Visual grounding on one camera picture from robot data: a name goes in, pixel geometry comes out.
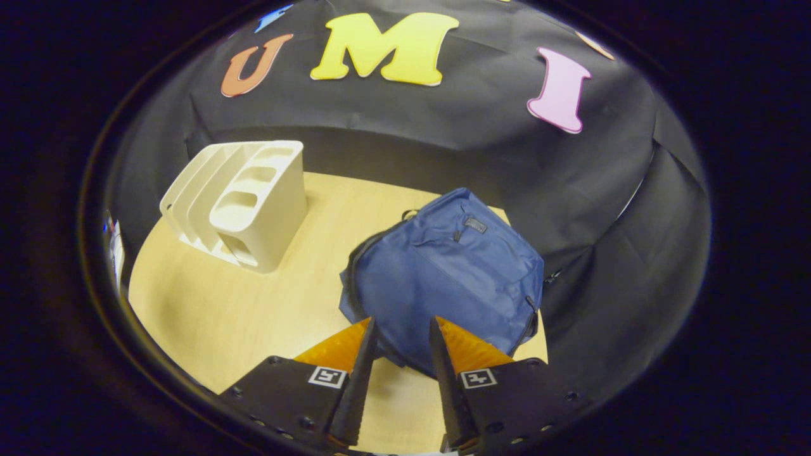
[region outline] desk organizer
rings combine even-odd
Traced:
[[[161,199],[175,235],[257,273],[278,267],[307,214],[298,141],[212,144]]]

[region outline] letter m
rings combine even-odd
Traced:
[[[345,52],[350,53],[358,75],[369,76],[380,62],[394,51],[392,62],[380,70],[387,80],[422,85],[439,85],[442,73],[436,70],[436,59],[445,34],[459,26],[459,21],[435,13],[414,13],[380,33],[367,13],[343,15],[327,22],[332,30],[321,56],[321,64],[310,72],[314,80],[339,80],[349,73],[344,65]]]

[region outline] backpack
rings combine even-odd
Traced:
[[[352,251],[341,312],[375,317],[383,354],[428,376],[434,315],[512,355],[538,330],[541,256],[467,188],[409,212]]]

